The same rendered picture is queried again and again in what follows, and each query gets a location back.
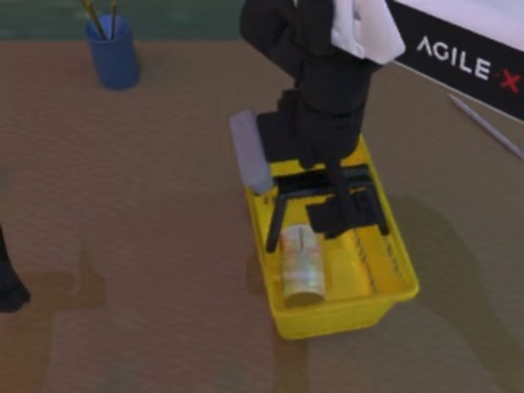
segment red x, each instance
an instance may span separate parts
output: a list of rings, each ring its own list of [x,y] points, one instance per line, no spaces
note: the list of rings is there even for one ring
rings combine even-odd
[[[500,84],[501,88],[510,88],[515,94],[518,93],[517,82],[521,79],[520,75],[511,75],[508,70],[504,70],[506,80]]]

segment yellow box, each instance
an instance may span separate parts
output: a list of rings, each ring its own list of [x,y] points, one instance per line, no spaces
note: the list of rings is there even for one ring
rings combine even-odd
[[[277,189],[263,196],[246,190],[269,306],[282,338],[303,339],[371,327],[396,302],[410,300],[418,293],[416,274],[363,138],[342,162],[343,166],[362,164],[371,171],[390,234],[383,237],[378,227],[372,226],[350,230],[333,240],[322,239],[326,296],[318,305],[292,309],[284,305],[280,251],[265,251]],[[298,161],[286,161],[272,164],[271,171],[279,176],[302,169]],[[325,199],[319,196],[290,201],[282,228],[307,223],[305,206]]]

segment green background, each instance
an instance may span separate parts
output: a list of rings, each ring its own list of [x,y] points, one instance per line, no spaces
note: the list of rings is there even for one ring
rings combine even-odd
[[[244,0],[120,0],[138,39],[232,39]],[[109,0],[93,0],[98,14]],[[0,0],[0,39],[79,39],[87,17],[79,0]]]

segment agile x logo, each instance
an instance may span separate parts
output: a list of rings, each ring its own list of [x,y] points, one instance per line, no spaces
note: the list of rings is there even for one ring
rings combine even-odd
[[[417,45],[417,52],[424,52],[428,56],[445,62],[477,79],[486,82],[497,79],[500,88],[513,94],[520,93],[519,82],[522,77],[519,74],[515,74],[509,69],[503,69],[500,72],[494,73],[491,61],[478,56],[472,57],[465,50],[452,47],[442,41],[432,43],[427,36],[424,36],[422,41]]]

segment brown table surface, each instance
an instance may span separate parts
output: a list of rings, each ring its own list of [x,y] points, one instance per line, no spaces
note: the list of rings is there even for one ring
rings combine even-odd
[[[34,295],[0,315],[2,392],[524,392],[524,164],[444,88],[390,65],[365,120],[420,296],[282,341],[228,117],[290,81],[243,43],[138,51],[141,84],[113,93],[84,43],[0,44],[0,216]]]

